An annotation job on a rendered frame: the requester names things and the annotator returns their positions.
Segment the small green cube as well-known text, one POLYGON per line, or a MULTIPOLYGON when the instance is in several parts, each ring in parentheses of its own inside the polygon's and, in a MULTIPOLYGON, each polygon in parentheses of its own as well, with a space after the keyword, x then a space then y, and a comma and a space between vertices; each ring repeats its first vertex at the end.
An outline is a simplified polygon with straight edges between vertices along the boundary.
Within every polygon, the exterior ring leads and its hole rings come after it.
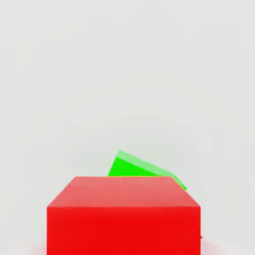
POLYGON ((185 191, 187 187, 171 171, 139 159, 122 150, 117 152, 108 176, 168 176, 172 177, 185 191))

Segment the small red cube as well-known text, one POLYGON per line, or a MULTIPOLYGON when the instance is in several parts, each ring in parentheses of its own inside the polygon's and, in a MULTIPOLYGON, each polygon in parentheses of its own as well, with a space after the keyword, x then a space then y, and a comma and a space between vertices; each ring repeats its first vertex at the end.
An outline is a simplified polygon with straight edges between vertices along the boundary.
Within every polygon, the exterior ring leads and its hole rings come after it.
POLYGON ((172 177, 76 177, 47 206, 47 255, 201 255, 201 208, 172 177))

